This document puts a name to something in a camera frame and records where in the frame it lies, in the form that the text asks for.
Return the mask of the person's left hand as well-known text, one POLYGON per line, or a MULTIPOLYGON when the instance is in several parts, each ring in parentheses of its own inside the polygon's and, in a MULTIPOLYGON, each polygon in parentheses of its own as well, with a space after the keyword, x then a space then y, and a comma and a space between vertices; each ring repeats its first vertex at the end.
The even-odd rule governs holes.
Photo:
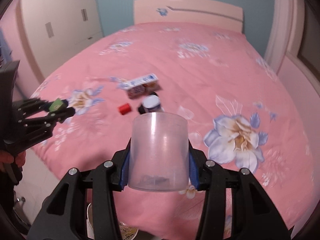
POLYGON ((0 169, 1 172, 5 172, 4 164, 15 163, 18 167, 22 167, 25 164, 26 152, 23 151, 16 157, 13 157, 8 152, 0 151, 0 169))

